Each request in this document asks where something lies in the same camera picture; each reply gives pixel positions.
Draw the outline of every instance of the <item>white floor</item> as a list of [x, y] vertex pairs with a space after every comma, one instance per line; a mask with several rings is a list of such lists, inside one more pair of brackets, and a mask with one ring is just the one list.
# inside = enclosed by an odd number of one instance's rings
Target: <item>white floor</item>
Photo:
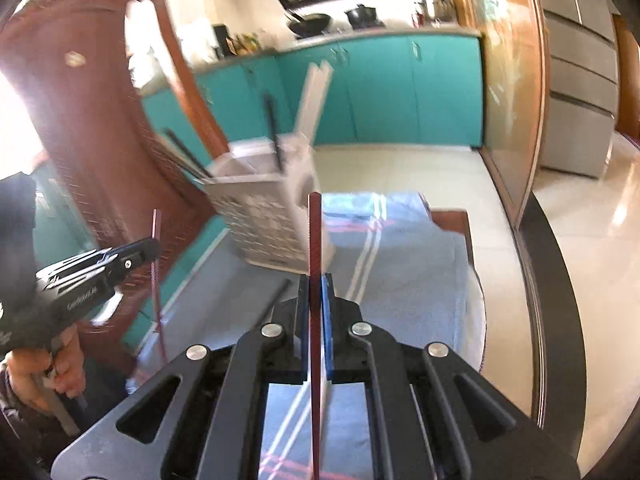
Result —
[[603, 179], [542, 170], [534, 193], [558, 239], [584, 333], [587, 409], [578, 465], [585, 474], [640, 396], [640, 152], [616, 134]]
[[478, 153], [357, 145], [316, 148], [315, 160], [324, 192], [417, 190], [432, 208], [466, 209], [486, 300], [482, 374], [529, 415], [532, 350], [522, 272], [500, 199]]

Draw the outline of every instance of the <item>triangular cutout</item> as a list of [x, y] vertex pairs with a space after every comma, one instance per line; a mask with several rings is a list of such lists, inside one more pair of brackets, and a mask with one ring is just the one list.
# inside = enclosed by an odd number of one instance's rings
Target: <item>triangular cutout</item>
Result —
[[453, 379], [482, 442], [490, 442], [512, 430], [516, 420], [467, 375]]
[[116, 423], [117, 430], [135, 438], [142, 444], [151, 444], [158, 434], [164, 414], [169, 408], [178, 386], [180, 386], [178, 377], [168, 377], [142, 403], [137, 404], [130, 412], [120, 418]]

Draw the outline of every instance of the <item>countertop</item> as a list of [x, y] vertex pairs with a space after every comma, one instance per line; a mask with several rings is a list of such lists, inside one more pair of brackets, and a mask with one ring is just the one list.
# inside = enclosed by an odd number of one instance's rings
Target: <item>countertop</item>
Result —
[[[336, 32], [334, 34], [323, 34], [322, 36], [316, 36], [314, 38], [308, 38], [306, 40], [297, 40], [290, 45], [281, 48], [267, 48], [256, 52], [255, 54], [247, 54], [246, 56], [234, 56], [227, 57], [214, 63], [199, 63], [191, 66], [191, 72], [193, 75], [201, 75], [215, 70], [221, 70], [229, 66], [241, 64], [249, 60], [260, 59], [265, 56], [276, 56], [277, 54], [284, 54], [286, 52], [293, 52], [295, 50], [302, 50], [304, 48], [311, 48], [313, 46], [319, 46], [322, 44], [333, 43], [340, 40], [355, 40], [357, 38], [374, 38], [377, 36], [401, 36], [401, 35], [413, 35], [413, 34], [436, 34], [436, 35], [450, 35], [450, 36], [468, 36], [472, 38], [480, 38], [481, 34], [478, 30], [469, 27], [460, 27], [459, 25], [440, 25], [439, 27], [387, 27], [387, 28], [366, 28], [363, 30], [352, 30], [345, 32]], [[164, 74], [161, 74], [151, 81], [146, 83], [142, 88], [138, 89], [138, 94], [141, 96], [149, 96], [158, 93], [159, 91], [169, 86], [168, 81]]]

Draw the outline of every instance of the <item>metal rivet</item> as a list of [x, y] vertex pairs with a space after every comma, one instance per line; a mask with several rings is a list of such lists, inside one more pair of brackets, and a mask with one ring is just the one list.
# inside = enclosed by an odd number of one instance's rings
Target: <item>metal rivet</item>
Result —
[[282, 334], [282, 327], [277, 323], [267, 323], [260, 332], [265, 337], [277, 337]]
[[446, 357], [449, 347], [444, 343], [431, 343], [428, 348], [429, 355], [433, 357]]
[[65, 63], [72, 68], [77, 68], [86, 64], [86, 58], [79, 52], [70, 50], [65, 54]]
[[360, 321], [358, 323], [354, 323], [351, 327], [351, 331], [355, 335], [369, 335], [372, 332], [373, 328], [369, 323], [365, 323], [364, 321]]
[[199, 361], [207, 355], [207, 347], [203, 345], [193, 345], [187, 348], [187, 357], [192, 361]]

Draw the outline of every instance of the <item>human hand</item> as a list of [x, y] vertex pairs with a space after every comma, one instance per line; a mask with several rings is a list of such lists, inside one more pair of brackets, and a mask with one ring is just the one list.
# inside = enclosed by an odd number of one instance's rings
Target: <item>human hand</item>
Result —
[[[84, 377], [84, 354], [80, 348], [78, 329], [75, 325], [60, 334], [62, 348], [53, 359], [56, 377], [53, 388], [59, 394], [72, 399], [77, 397], [86, 386]], [[47, 401], [40, 395], [32, 374], [41, 374], [52, 364], [52, 357], [45, 349], [19, 348], [7, 354], [6, 367], [14, 394], [26, 405], [49, 412]]]

